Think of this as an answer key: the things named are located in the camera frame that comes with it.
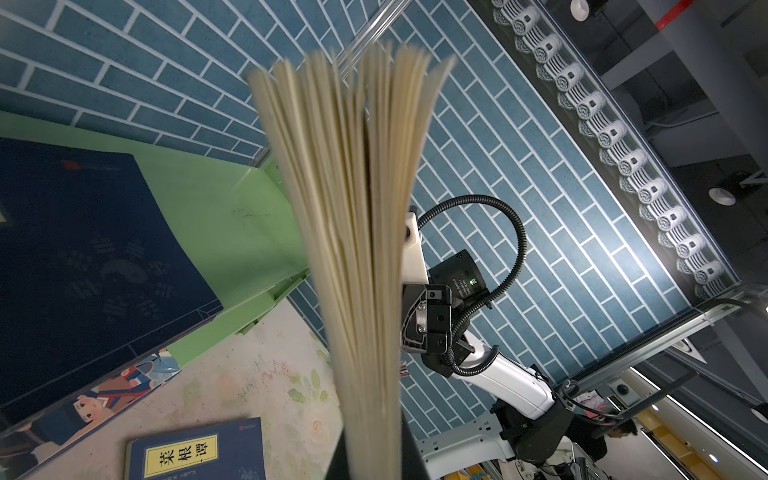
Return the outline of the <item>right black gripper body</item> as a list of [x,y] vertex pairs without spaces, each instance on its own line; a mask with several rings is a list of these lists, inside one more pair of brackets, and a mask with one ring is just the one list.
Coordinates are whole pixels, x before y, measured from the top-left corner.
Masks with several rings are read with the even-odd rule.
[[449,378],[470,377],[489,367],[489,348],[458,330],[461,315],[483,306],[489,293],[469,252],[462,250],[426,271],[424,283],[402,288],[401,350],[418,354],[430,370]]

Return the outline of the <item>small blue book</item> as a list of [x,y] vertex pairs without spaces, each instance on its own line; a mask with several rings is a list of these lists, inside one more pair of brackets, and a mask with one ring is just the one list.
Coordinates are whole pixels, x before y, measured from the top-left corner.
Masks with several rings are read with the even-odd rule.
[[132,440],[125,479],[264,479],[261,419],[237,419]]

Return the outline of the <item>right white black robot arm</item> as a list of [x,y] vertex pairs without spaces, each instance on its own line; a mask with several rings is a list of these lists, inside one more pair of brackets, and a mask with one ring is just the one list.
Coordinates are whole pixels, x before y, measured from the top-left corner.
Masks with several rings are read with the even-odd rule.
[[[449,351],[453,286],[429,280],[421,248],[405,246],[402,258],[401,348],[421,354],[437,370]],[[418,450],[429,478],[473,464],[505,460],[521,479],[602,479],[586,453],[565,433],[574,414],[535,370],[499,356],[469,383],[493,395],[489,412],[444,434],[422,440]]]

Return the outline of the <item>illustrated cartoon cover book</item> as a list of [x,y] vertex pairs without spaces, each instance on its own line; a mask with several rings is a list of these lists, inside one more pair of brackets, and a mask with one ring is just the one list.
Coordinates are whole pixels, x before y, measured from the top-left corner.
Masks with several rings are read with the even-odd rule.
[[87,389],[1,438],[1,477],[24,476],[181,371],[166,349]]

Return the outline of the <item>green wooden shelf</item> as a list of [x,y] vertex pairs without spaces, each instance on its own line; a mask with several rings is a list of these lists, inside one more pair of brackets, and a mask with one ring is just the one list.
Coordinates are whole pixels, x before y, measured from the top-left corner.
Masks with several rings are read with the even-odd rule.
[[302,238],[273,160],[254,168],[7,112],[1,134],[135,158],[176,240],[223,307],[169,345],[181,367],[271,311],[283,298],[275,286],[294,289],[305,276]]

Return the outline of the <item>blue book yellow label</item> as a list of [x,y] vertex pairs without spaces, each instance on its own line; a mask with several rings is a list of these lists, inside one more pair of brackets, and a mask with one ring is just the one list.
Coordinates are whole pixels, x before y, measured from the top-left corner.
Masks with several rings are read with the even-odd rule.
[[3,428],[219,307],[132,155],[2,140]]

